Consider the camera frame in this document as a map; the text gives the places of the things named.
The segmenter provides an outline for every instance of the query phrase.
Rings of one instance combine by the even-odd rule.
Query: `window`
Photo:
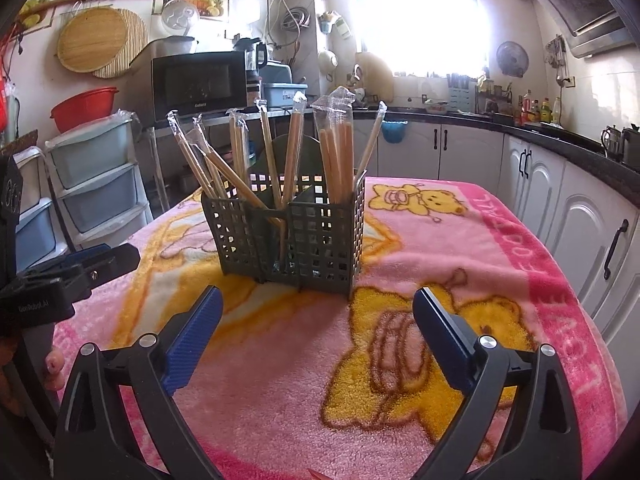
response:
[[[487,24],[477,0],[358,0],[363,49],[394,72],[472,77],[486,65]]]

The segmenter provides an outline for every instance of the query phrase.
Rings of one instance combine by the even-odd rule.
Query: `kitchen countertop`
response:
[[[354,110],[353,118],[375,119],[376,110]],[[482,128],[494,132],[512,135],[525,142],[531,142],[550,152],[563,156],[570,163],[591,173],[603,181],[611,189],[625,197],[636,207],[640,208],[640,173],[624,164],[615,162],[604,156],[604,150],[599,142],[578,136],[566,130],[558,130],[558,138],[541,134],[524,128],[504,126],[490,122],[488,118],[470,118],[463,114],[447,114],[444,116],[427,114],[424,112],[387,112],[385,121],[413,121],[429,124],[452,124]]]

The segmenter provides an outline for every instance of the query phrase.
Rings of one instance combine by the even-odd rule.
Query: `white cabinet door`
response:
[[[438,179],[440,125],[409,123],[397,144],[378,137],[378,176]]]
[[[547,247],[590,316],[616,279],[637,217],[638,210],[609,186],[577,166],[565,164]],[[609,263],[611,276],[605,280],[607,253],[625,219],[629,228],[620,235]]]
[[[564,158],[530,144],[522,170],[524,187],[517,216],[546,245],[560,195]]]
[[[356,168],[360,165],[360,160],[362,160],[362,153],[364,153],[364,148],[369,141],[373,123],[373,120],[368,119],[353,121],[353,160]],[[376,143],[376,147],[371,153],[369,165],[367,166],[367,176],[378,176],[378,143]]]
[[[504,134],[443,124],[440,180],[478,184],[498,193]]]
[[[528,149],[529,145],[524,140],[508,135],[504,136],[497,197],[516,216],[520,208],[520,198],[524,187],[522,167]]]
[[[616,281],[593,320],[620,374],[631,416],[640,401],[640,226]]]

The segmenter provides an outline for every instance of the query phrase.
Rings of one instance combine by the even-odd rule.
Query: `table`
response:
[[[207,285],[222,322],[174,399],[228,480],[409,479],[462,396],[449,388],[413,316],[428,286],[477,333],[504,346],[554,346],[574,395],[584,477],[626,424],[620,380],[591,319],[548,251],[495,197],[472,184],[368,178],[362,271],[353,299],[222,275],[198,193],[143,228],[138,270],[76,304],[54,342],[72,360],[93,341],[132,344],[186,311]],[[474,466],[504,427],[500,407]],[[126,396],[126,405],[133,404]],[[147,461],[160,465],[140,420]]]

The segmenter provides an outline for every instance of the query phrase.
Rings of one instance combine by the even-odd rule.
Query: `hand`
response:
[[[9,382],[2,372],[2,367],[9,364],[11,359],[14,358],[17,346],[18,340],[16,338],[0,337],[0,404],[14,415],[24,416],[23,406],[18,399],[14,397],[11,386],[9,386]],[[59,348],[53,347],[51,349],[43,366],[47,367],[44,387],[52,392],[61,390],[65,386],[65,378],[62,376],[65,358]]]

